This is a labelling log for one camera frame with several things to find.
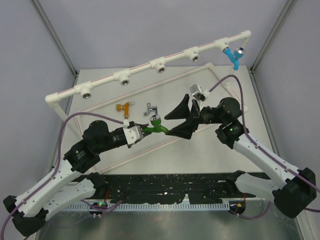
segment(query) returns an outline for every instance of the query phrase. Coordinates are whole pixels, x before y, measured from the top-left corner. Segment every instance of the perforated white rail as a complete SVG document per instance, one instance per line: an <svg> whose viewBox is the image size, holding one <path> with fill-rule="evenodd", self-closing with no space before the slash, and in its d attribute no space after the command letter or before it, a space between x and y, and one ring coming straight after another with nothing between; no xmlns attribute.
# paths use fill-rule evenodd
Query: perforated white rail
<svg viewBox="0 0 320 240"><path fill-rule="evenodd" d="M229 202L215 204L190 204L188 201L183 201L179 204L121 204L115 211L117 212L155 212L155 211L228 211L230 210ZM74 203L68 206L63 212L86 212L94 211L82 202Z"/></svg>

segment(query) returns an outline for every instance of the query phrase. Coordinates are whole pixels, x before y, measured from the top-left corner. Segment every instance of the gray wall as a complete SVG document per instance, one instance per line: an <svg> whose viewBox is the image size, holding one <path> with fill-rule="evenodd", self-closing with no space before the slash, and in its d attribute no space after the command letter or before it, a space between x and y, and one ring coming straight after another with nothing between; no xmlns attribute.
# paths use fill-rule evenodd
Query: gray wall
<svg viewBox="0 0 320 240"><path fill-rule="evenodd" d="M0 7L0 224L2 200L32 187L48 170L59 119L45 96L68 88L72 74L28 0ZM22 239L12 222L7 240Z"/></svg>
<svg viewBox="0 0 320 240"><path fill-rule="evenodd" d="M320 1L297 1L257 71L281 155L320 184ZM320 209L320 197L311 205Z"/></svg>
<svg viewBox="0 0 320 240"><path fill-rule="evenodd" d="M125 68L252 31L252 65L285 0L39 0L74 66ZM217 49L197 65L229 65ZM175 61L189 66L189 59Z"/></svg>

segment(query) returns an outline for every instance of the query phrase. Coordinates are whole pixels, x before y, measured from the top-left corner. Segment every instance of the blue faucet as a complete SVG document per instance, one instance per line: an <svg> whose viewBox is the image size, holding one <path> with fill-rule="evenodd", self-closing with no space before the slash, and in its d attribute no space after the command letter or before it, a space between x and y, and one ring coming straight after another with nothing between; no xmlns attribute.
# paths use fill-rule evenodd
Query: blue faucet
<svg viewBox="0 0 320 240"><path fill-rule="evenodd" d="M239 59L245 54L245 50L242 47L236 48L232 54L230 48L226 48L223 53L233 63L233 70L237 71L239 69Z"/></svg>

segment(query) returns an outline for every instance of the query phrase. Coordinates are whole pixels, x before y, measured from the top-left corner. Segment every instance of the silver faucet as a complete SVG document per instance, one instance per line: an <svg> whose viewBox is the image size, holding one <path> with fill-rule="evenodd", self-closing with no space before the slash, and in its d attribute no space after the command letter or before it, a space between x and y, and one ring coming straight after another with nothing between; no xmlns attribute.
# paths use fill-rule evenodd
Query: silver faucet
<svg viewBox="0 0 320 240"><path fill-rule="evenodd" d="M155 112L156 115L158 114L158 107L157 106L151 106L150 102L147 103L146 109L147 109L147 111L143 113L144 116L148 116L149 113L151 113L151 112Z"/></svg>

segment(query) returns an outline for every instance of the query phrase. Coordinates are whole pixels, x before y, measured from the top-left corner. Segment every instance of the orange faucet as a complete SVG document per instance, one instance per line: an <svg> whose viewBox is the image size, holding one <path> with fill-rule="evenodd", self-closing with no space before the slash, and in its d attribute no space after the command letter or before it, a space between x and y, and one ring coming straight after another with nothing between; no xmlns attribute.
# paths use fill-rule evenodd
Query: orange faucet
<svg viewBox="0 0 320 240"><path fill-rule="evenodd" d="M117 104L115 106L115 109L120 112L120 111L124 111L124 118L128 119L129 118L129 106L135 104L134 102L126 102L124 105L121 104Z"/></svg>

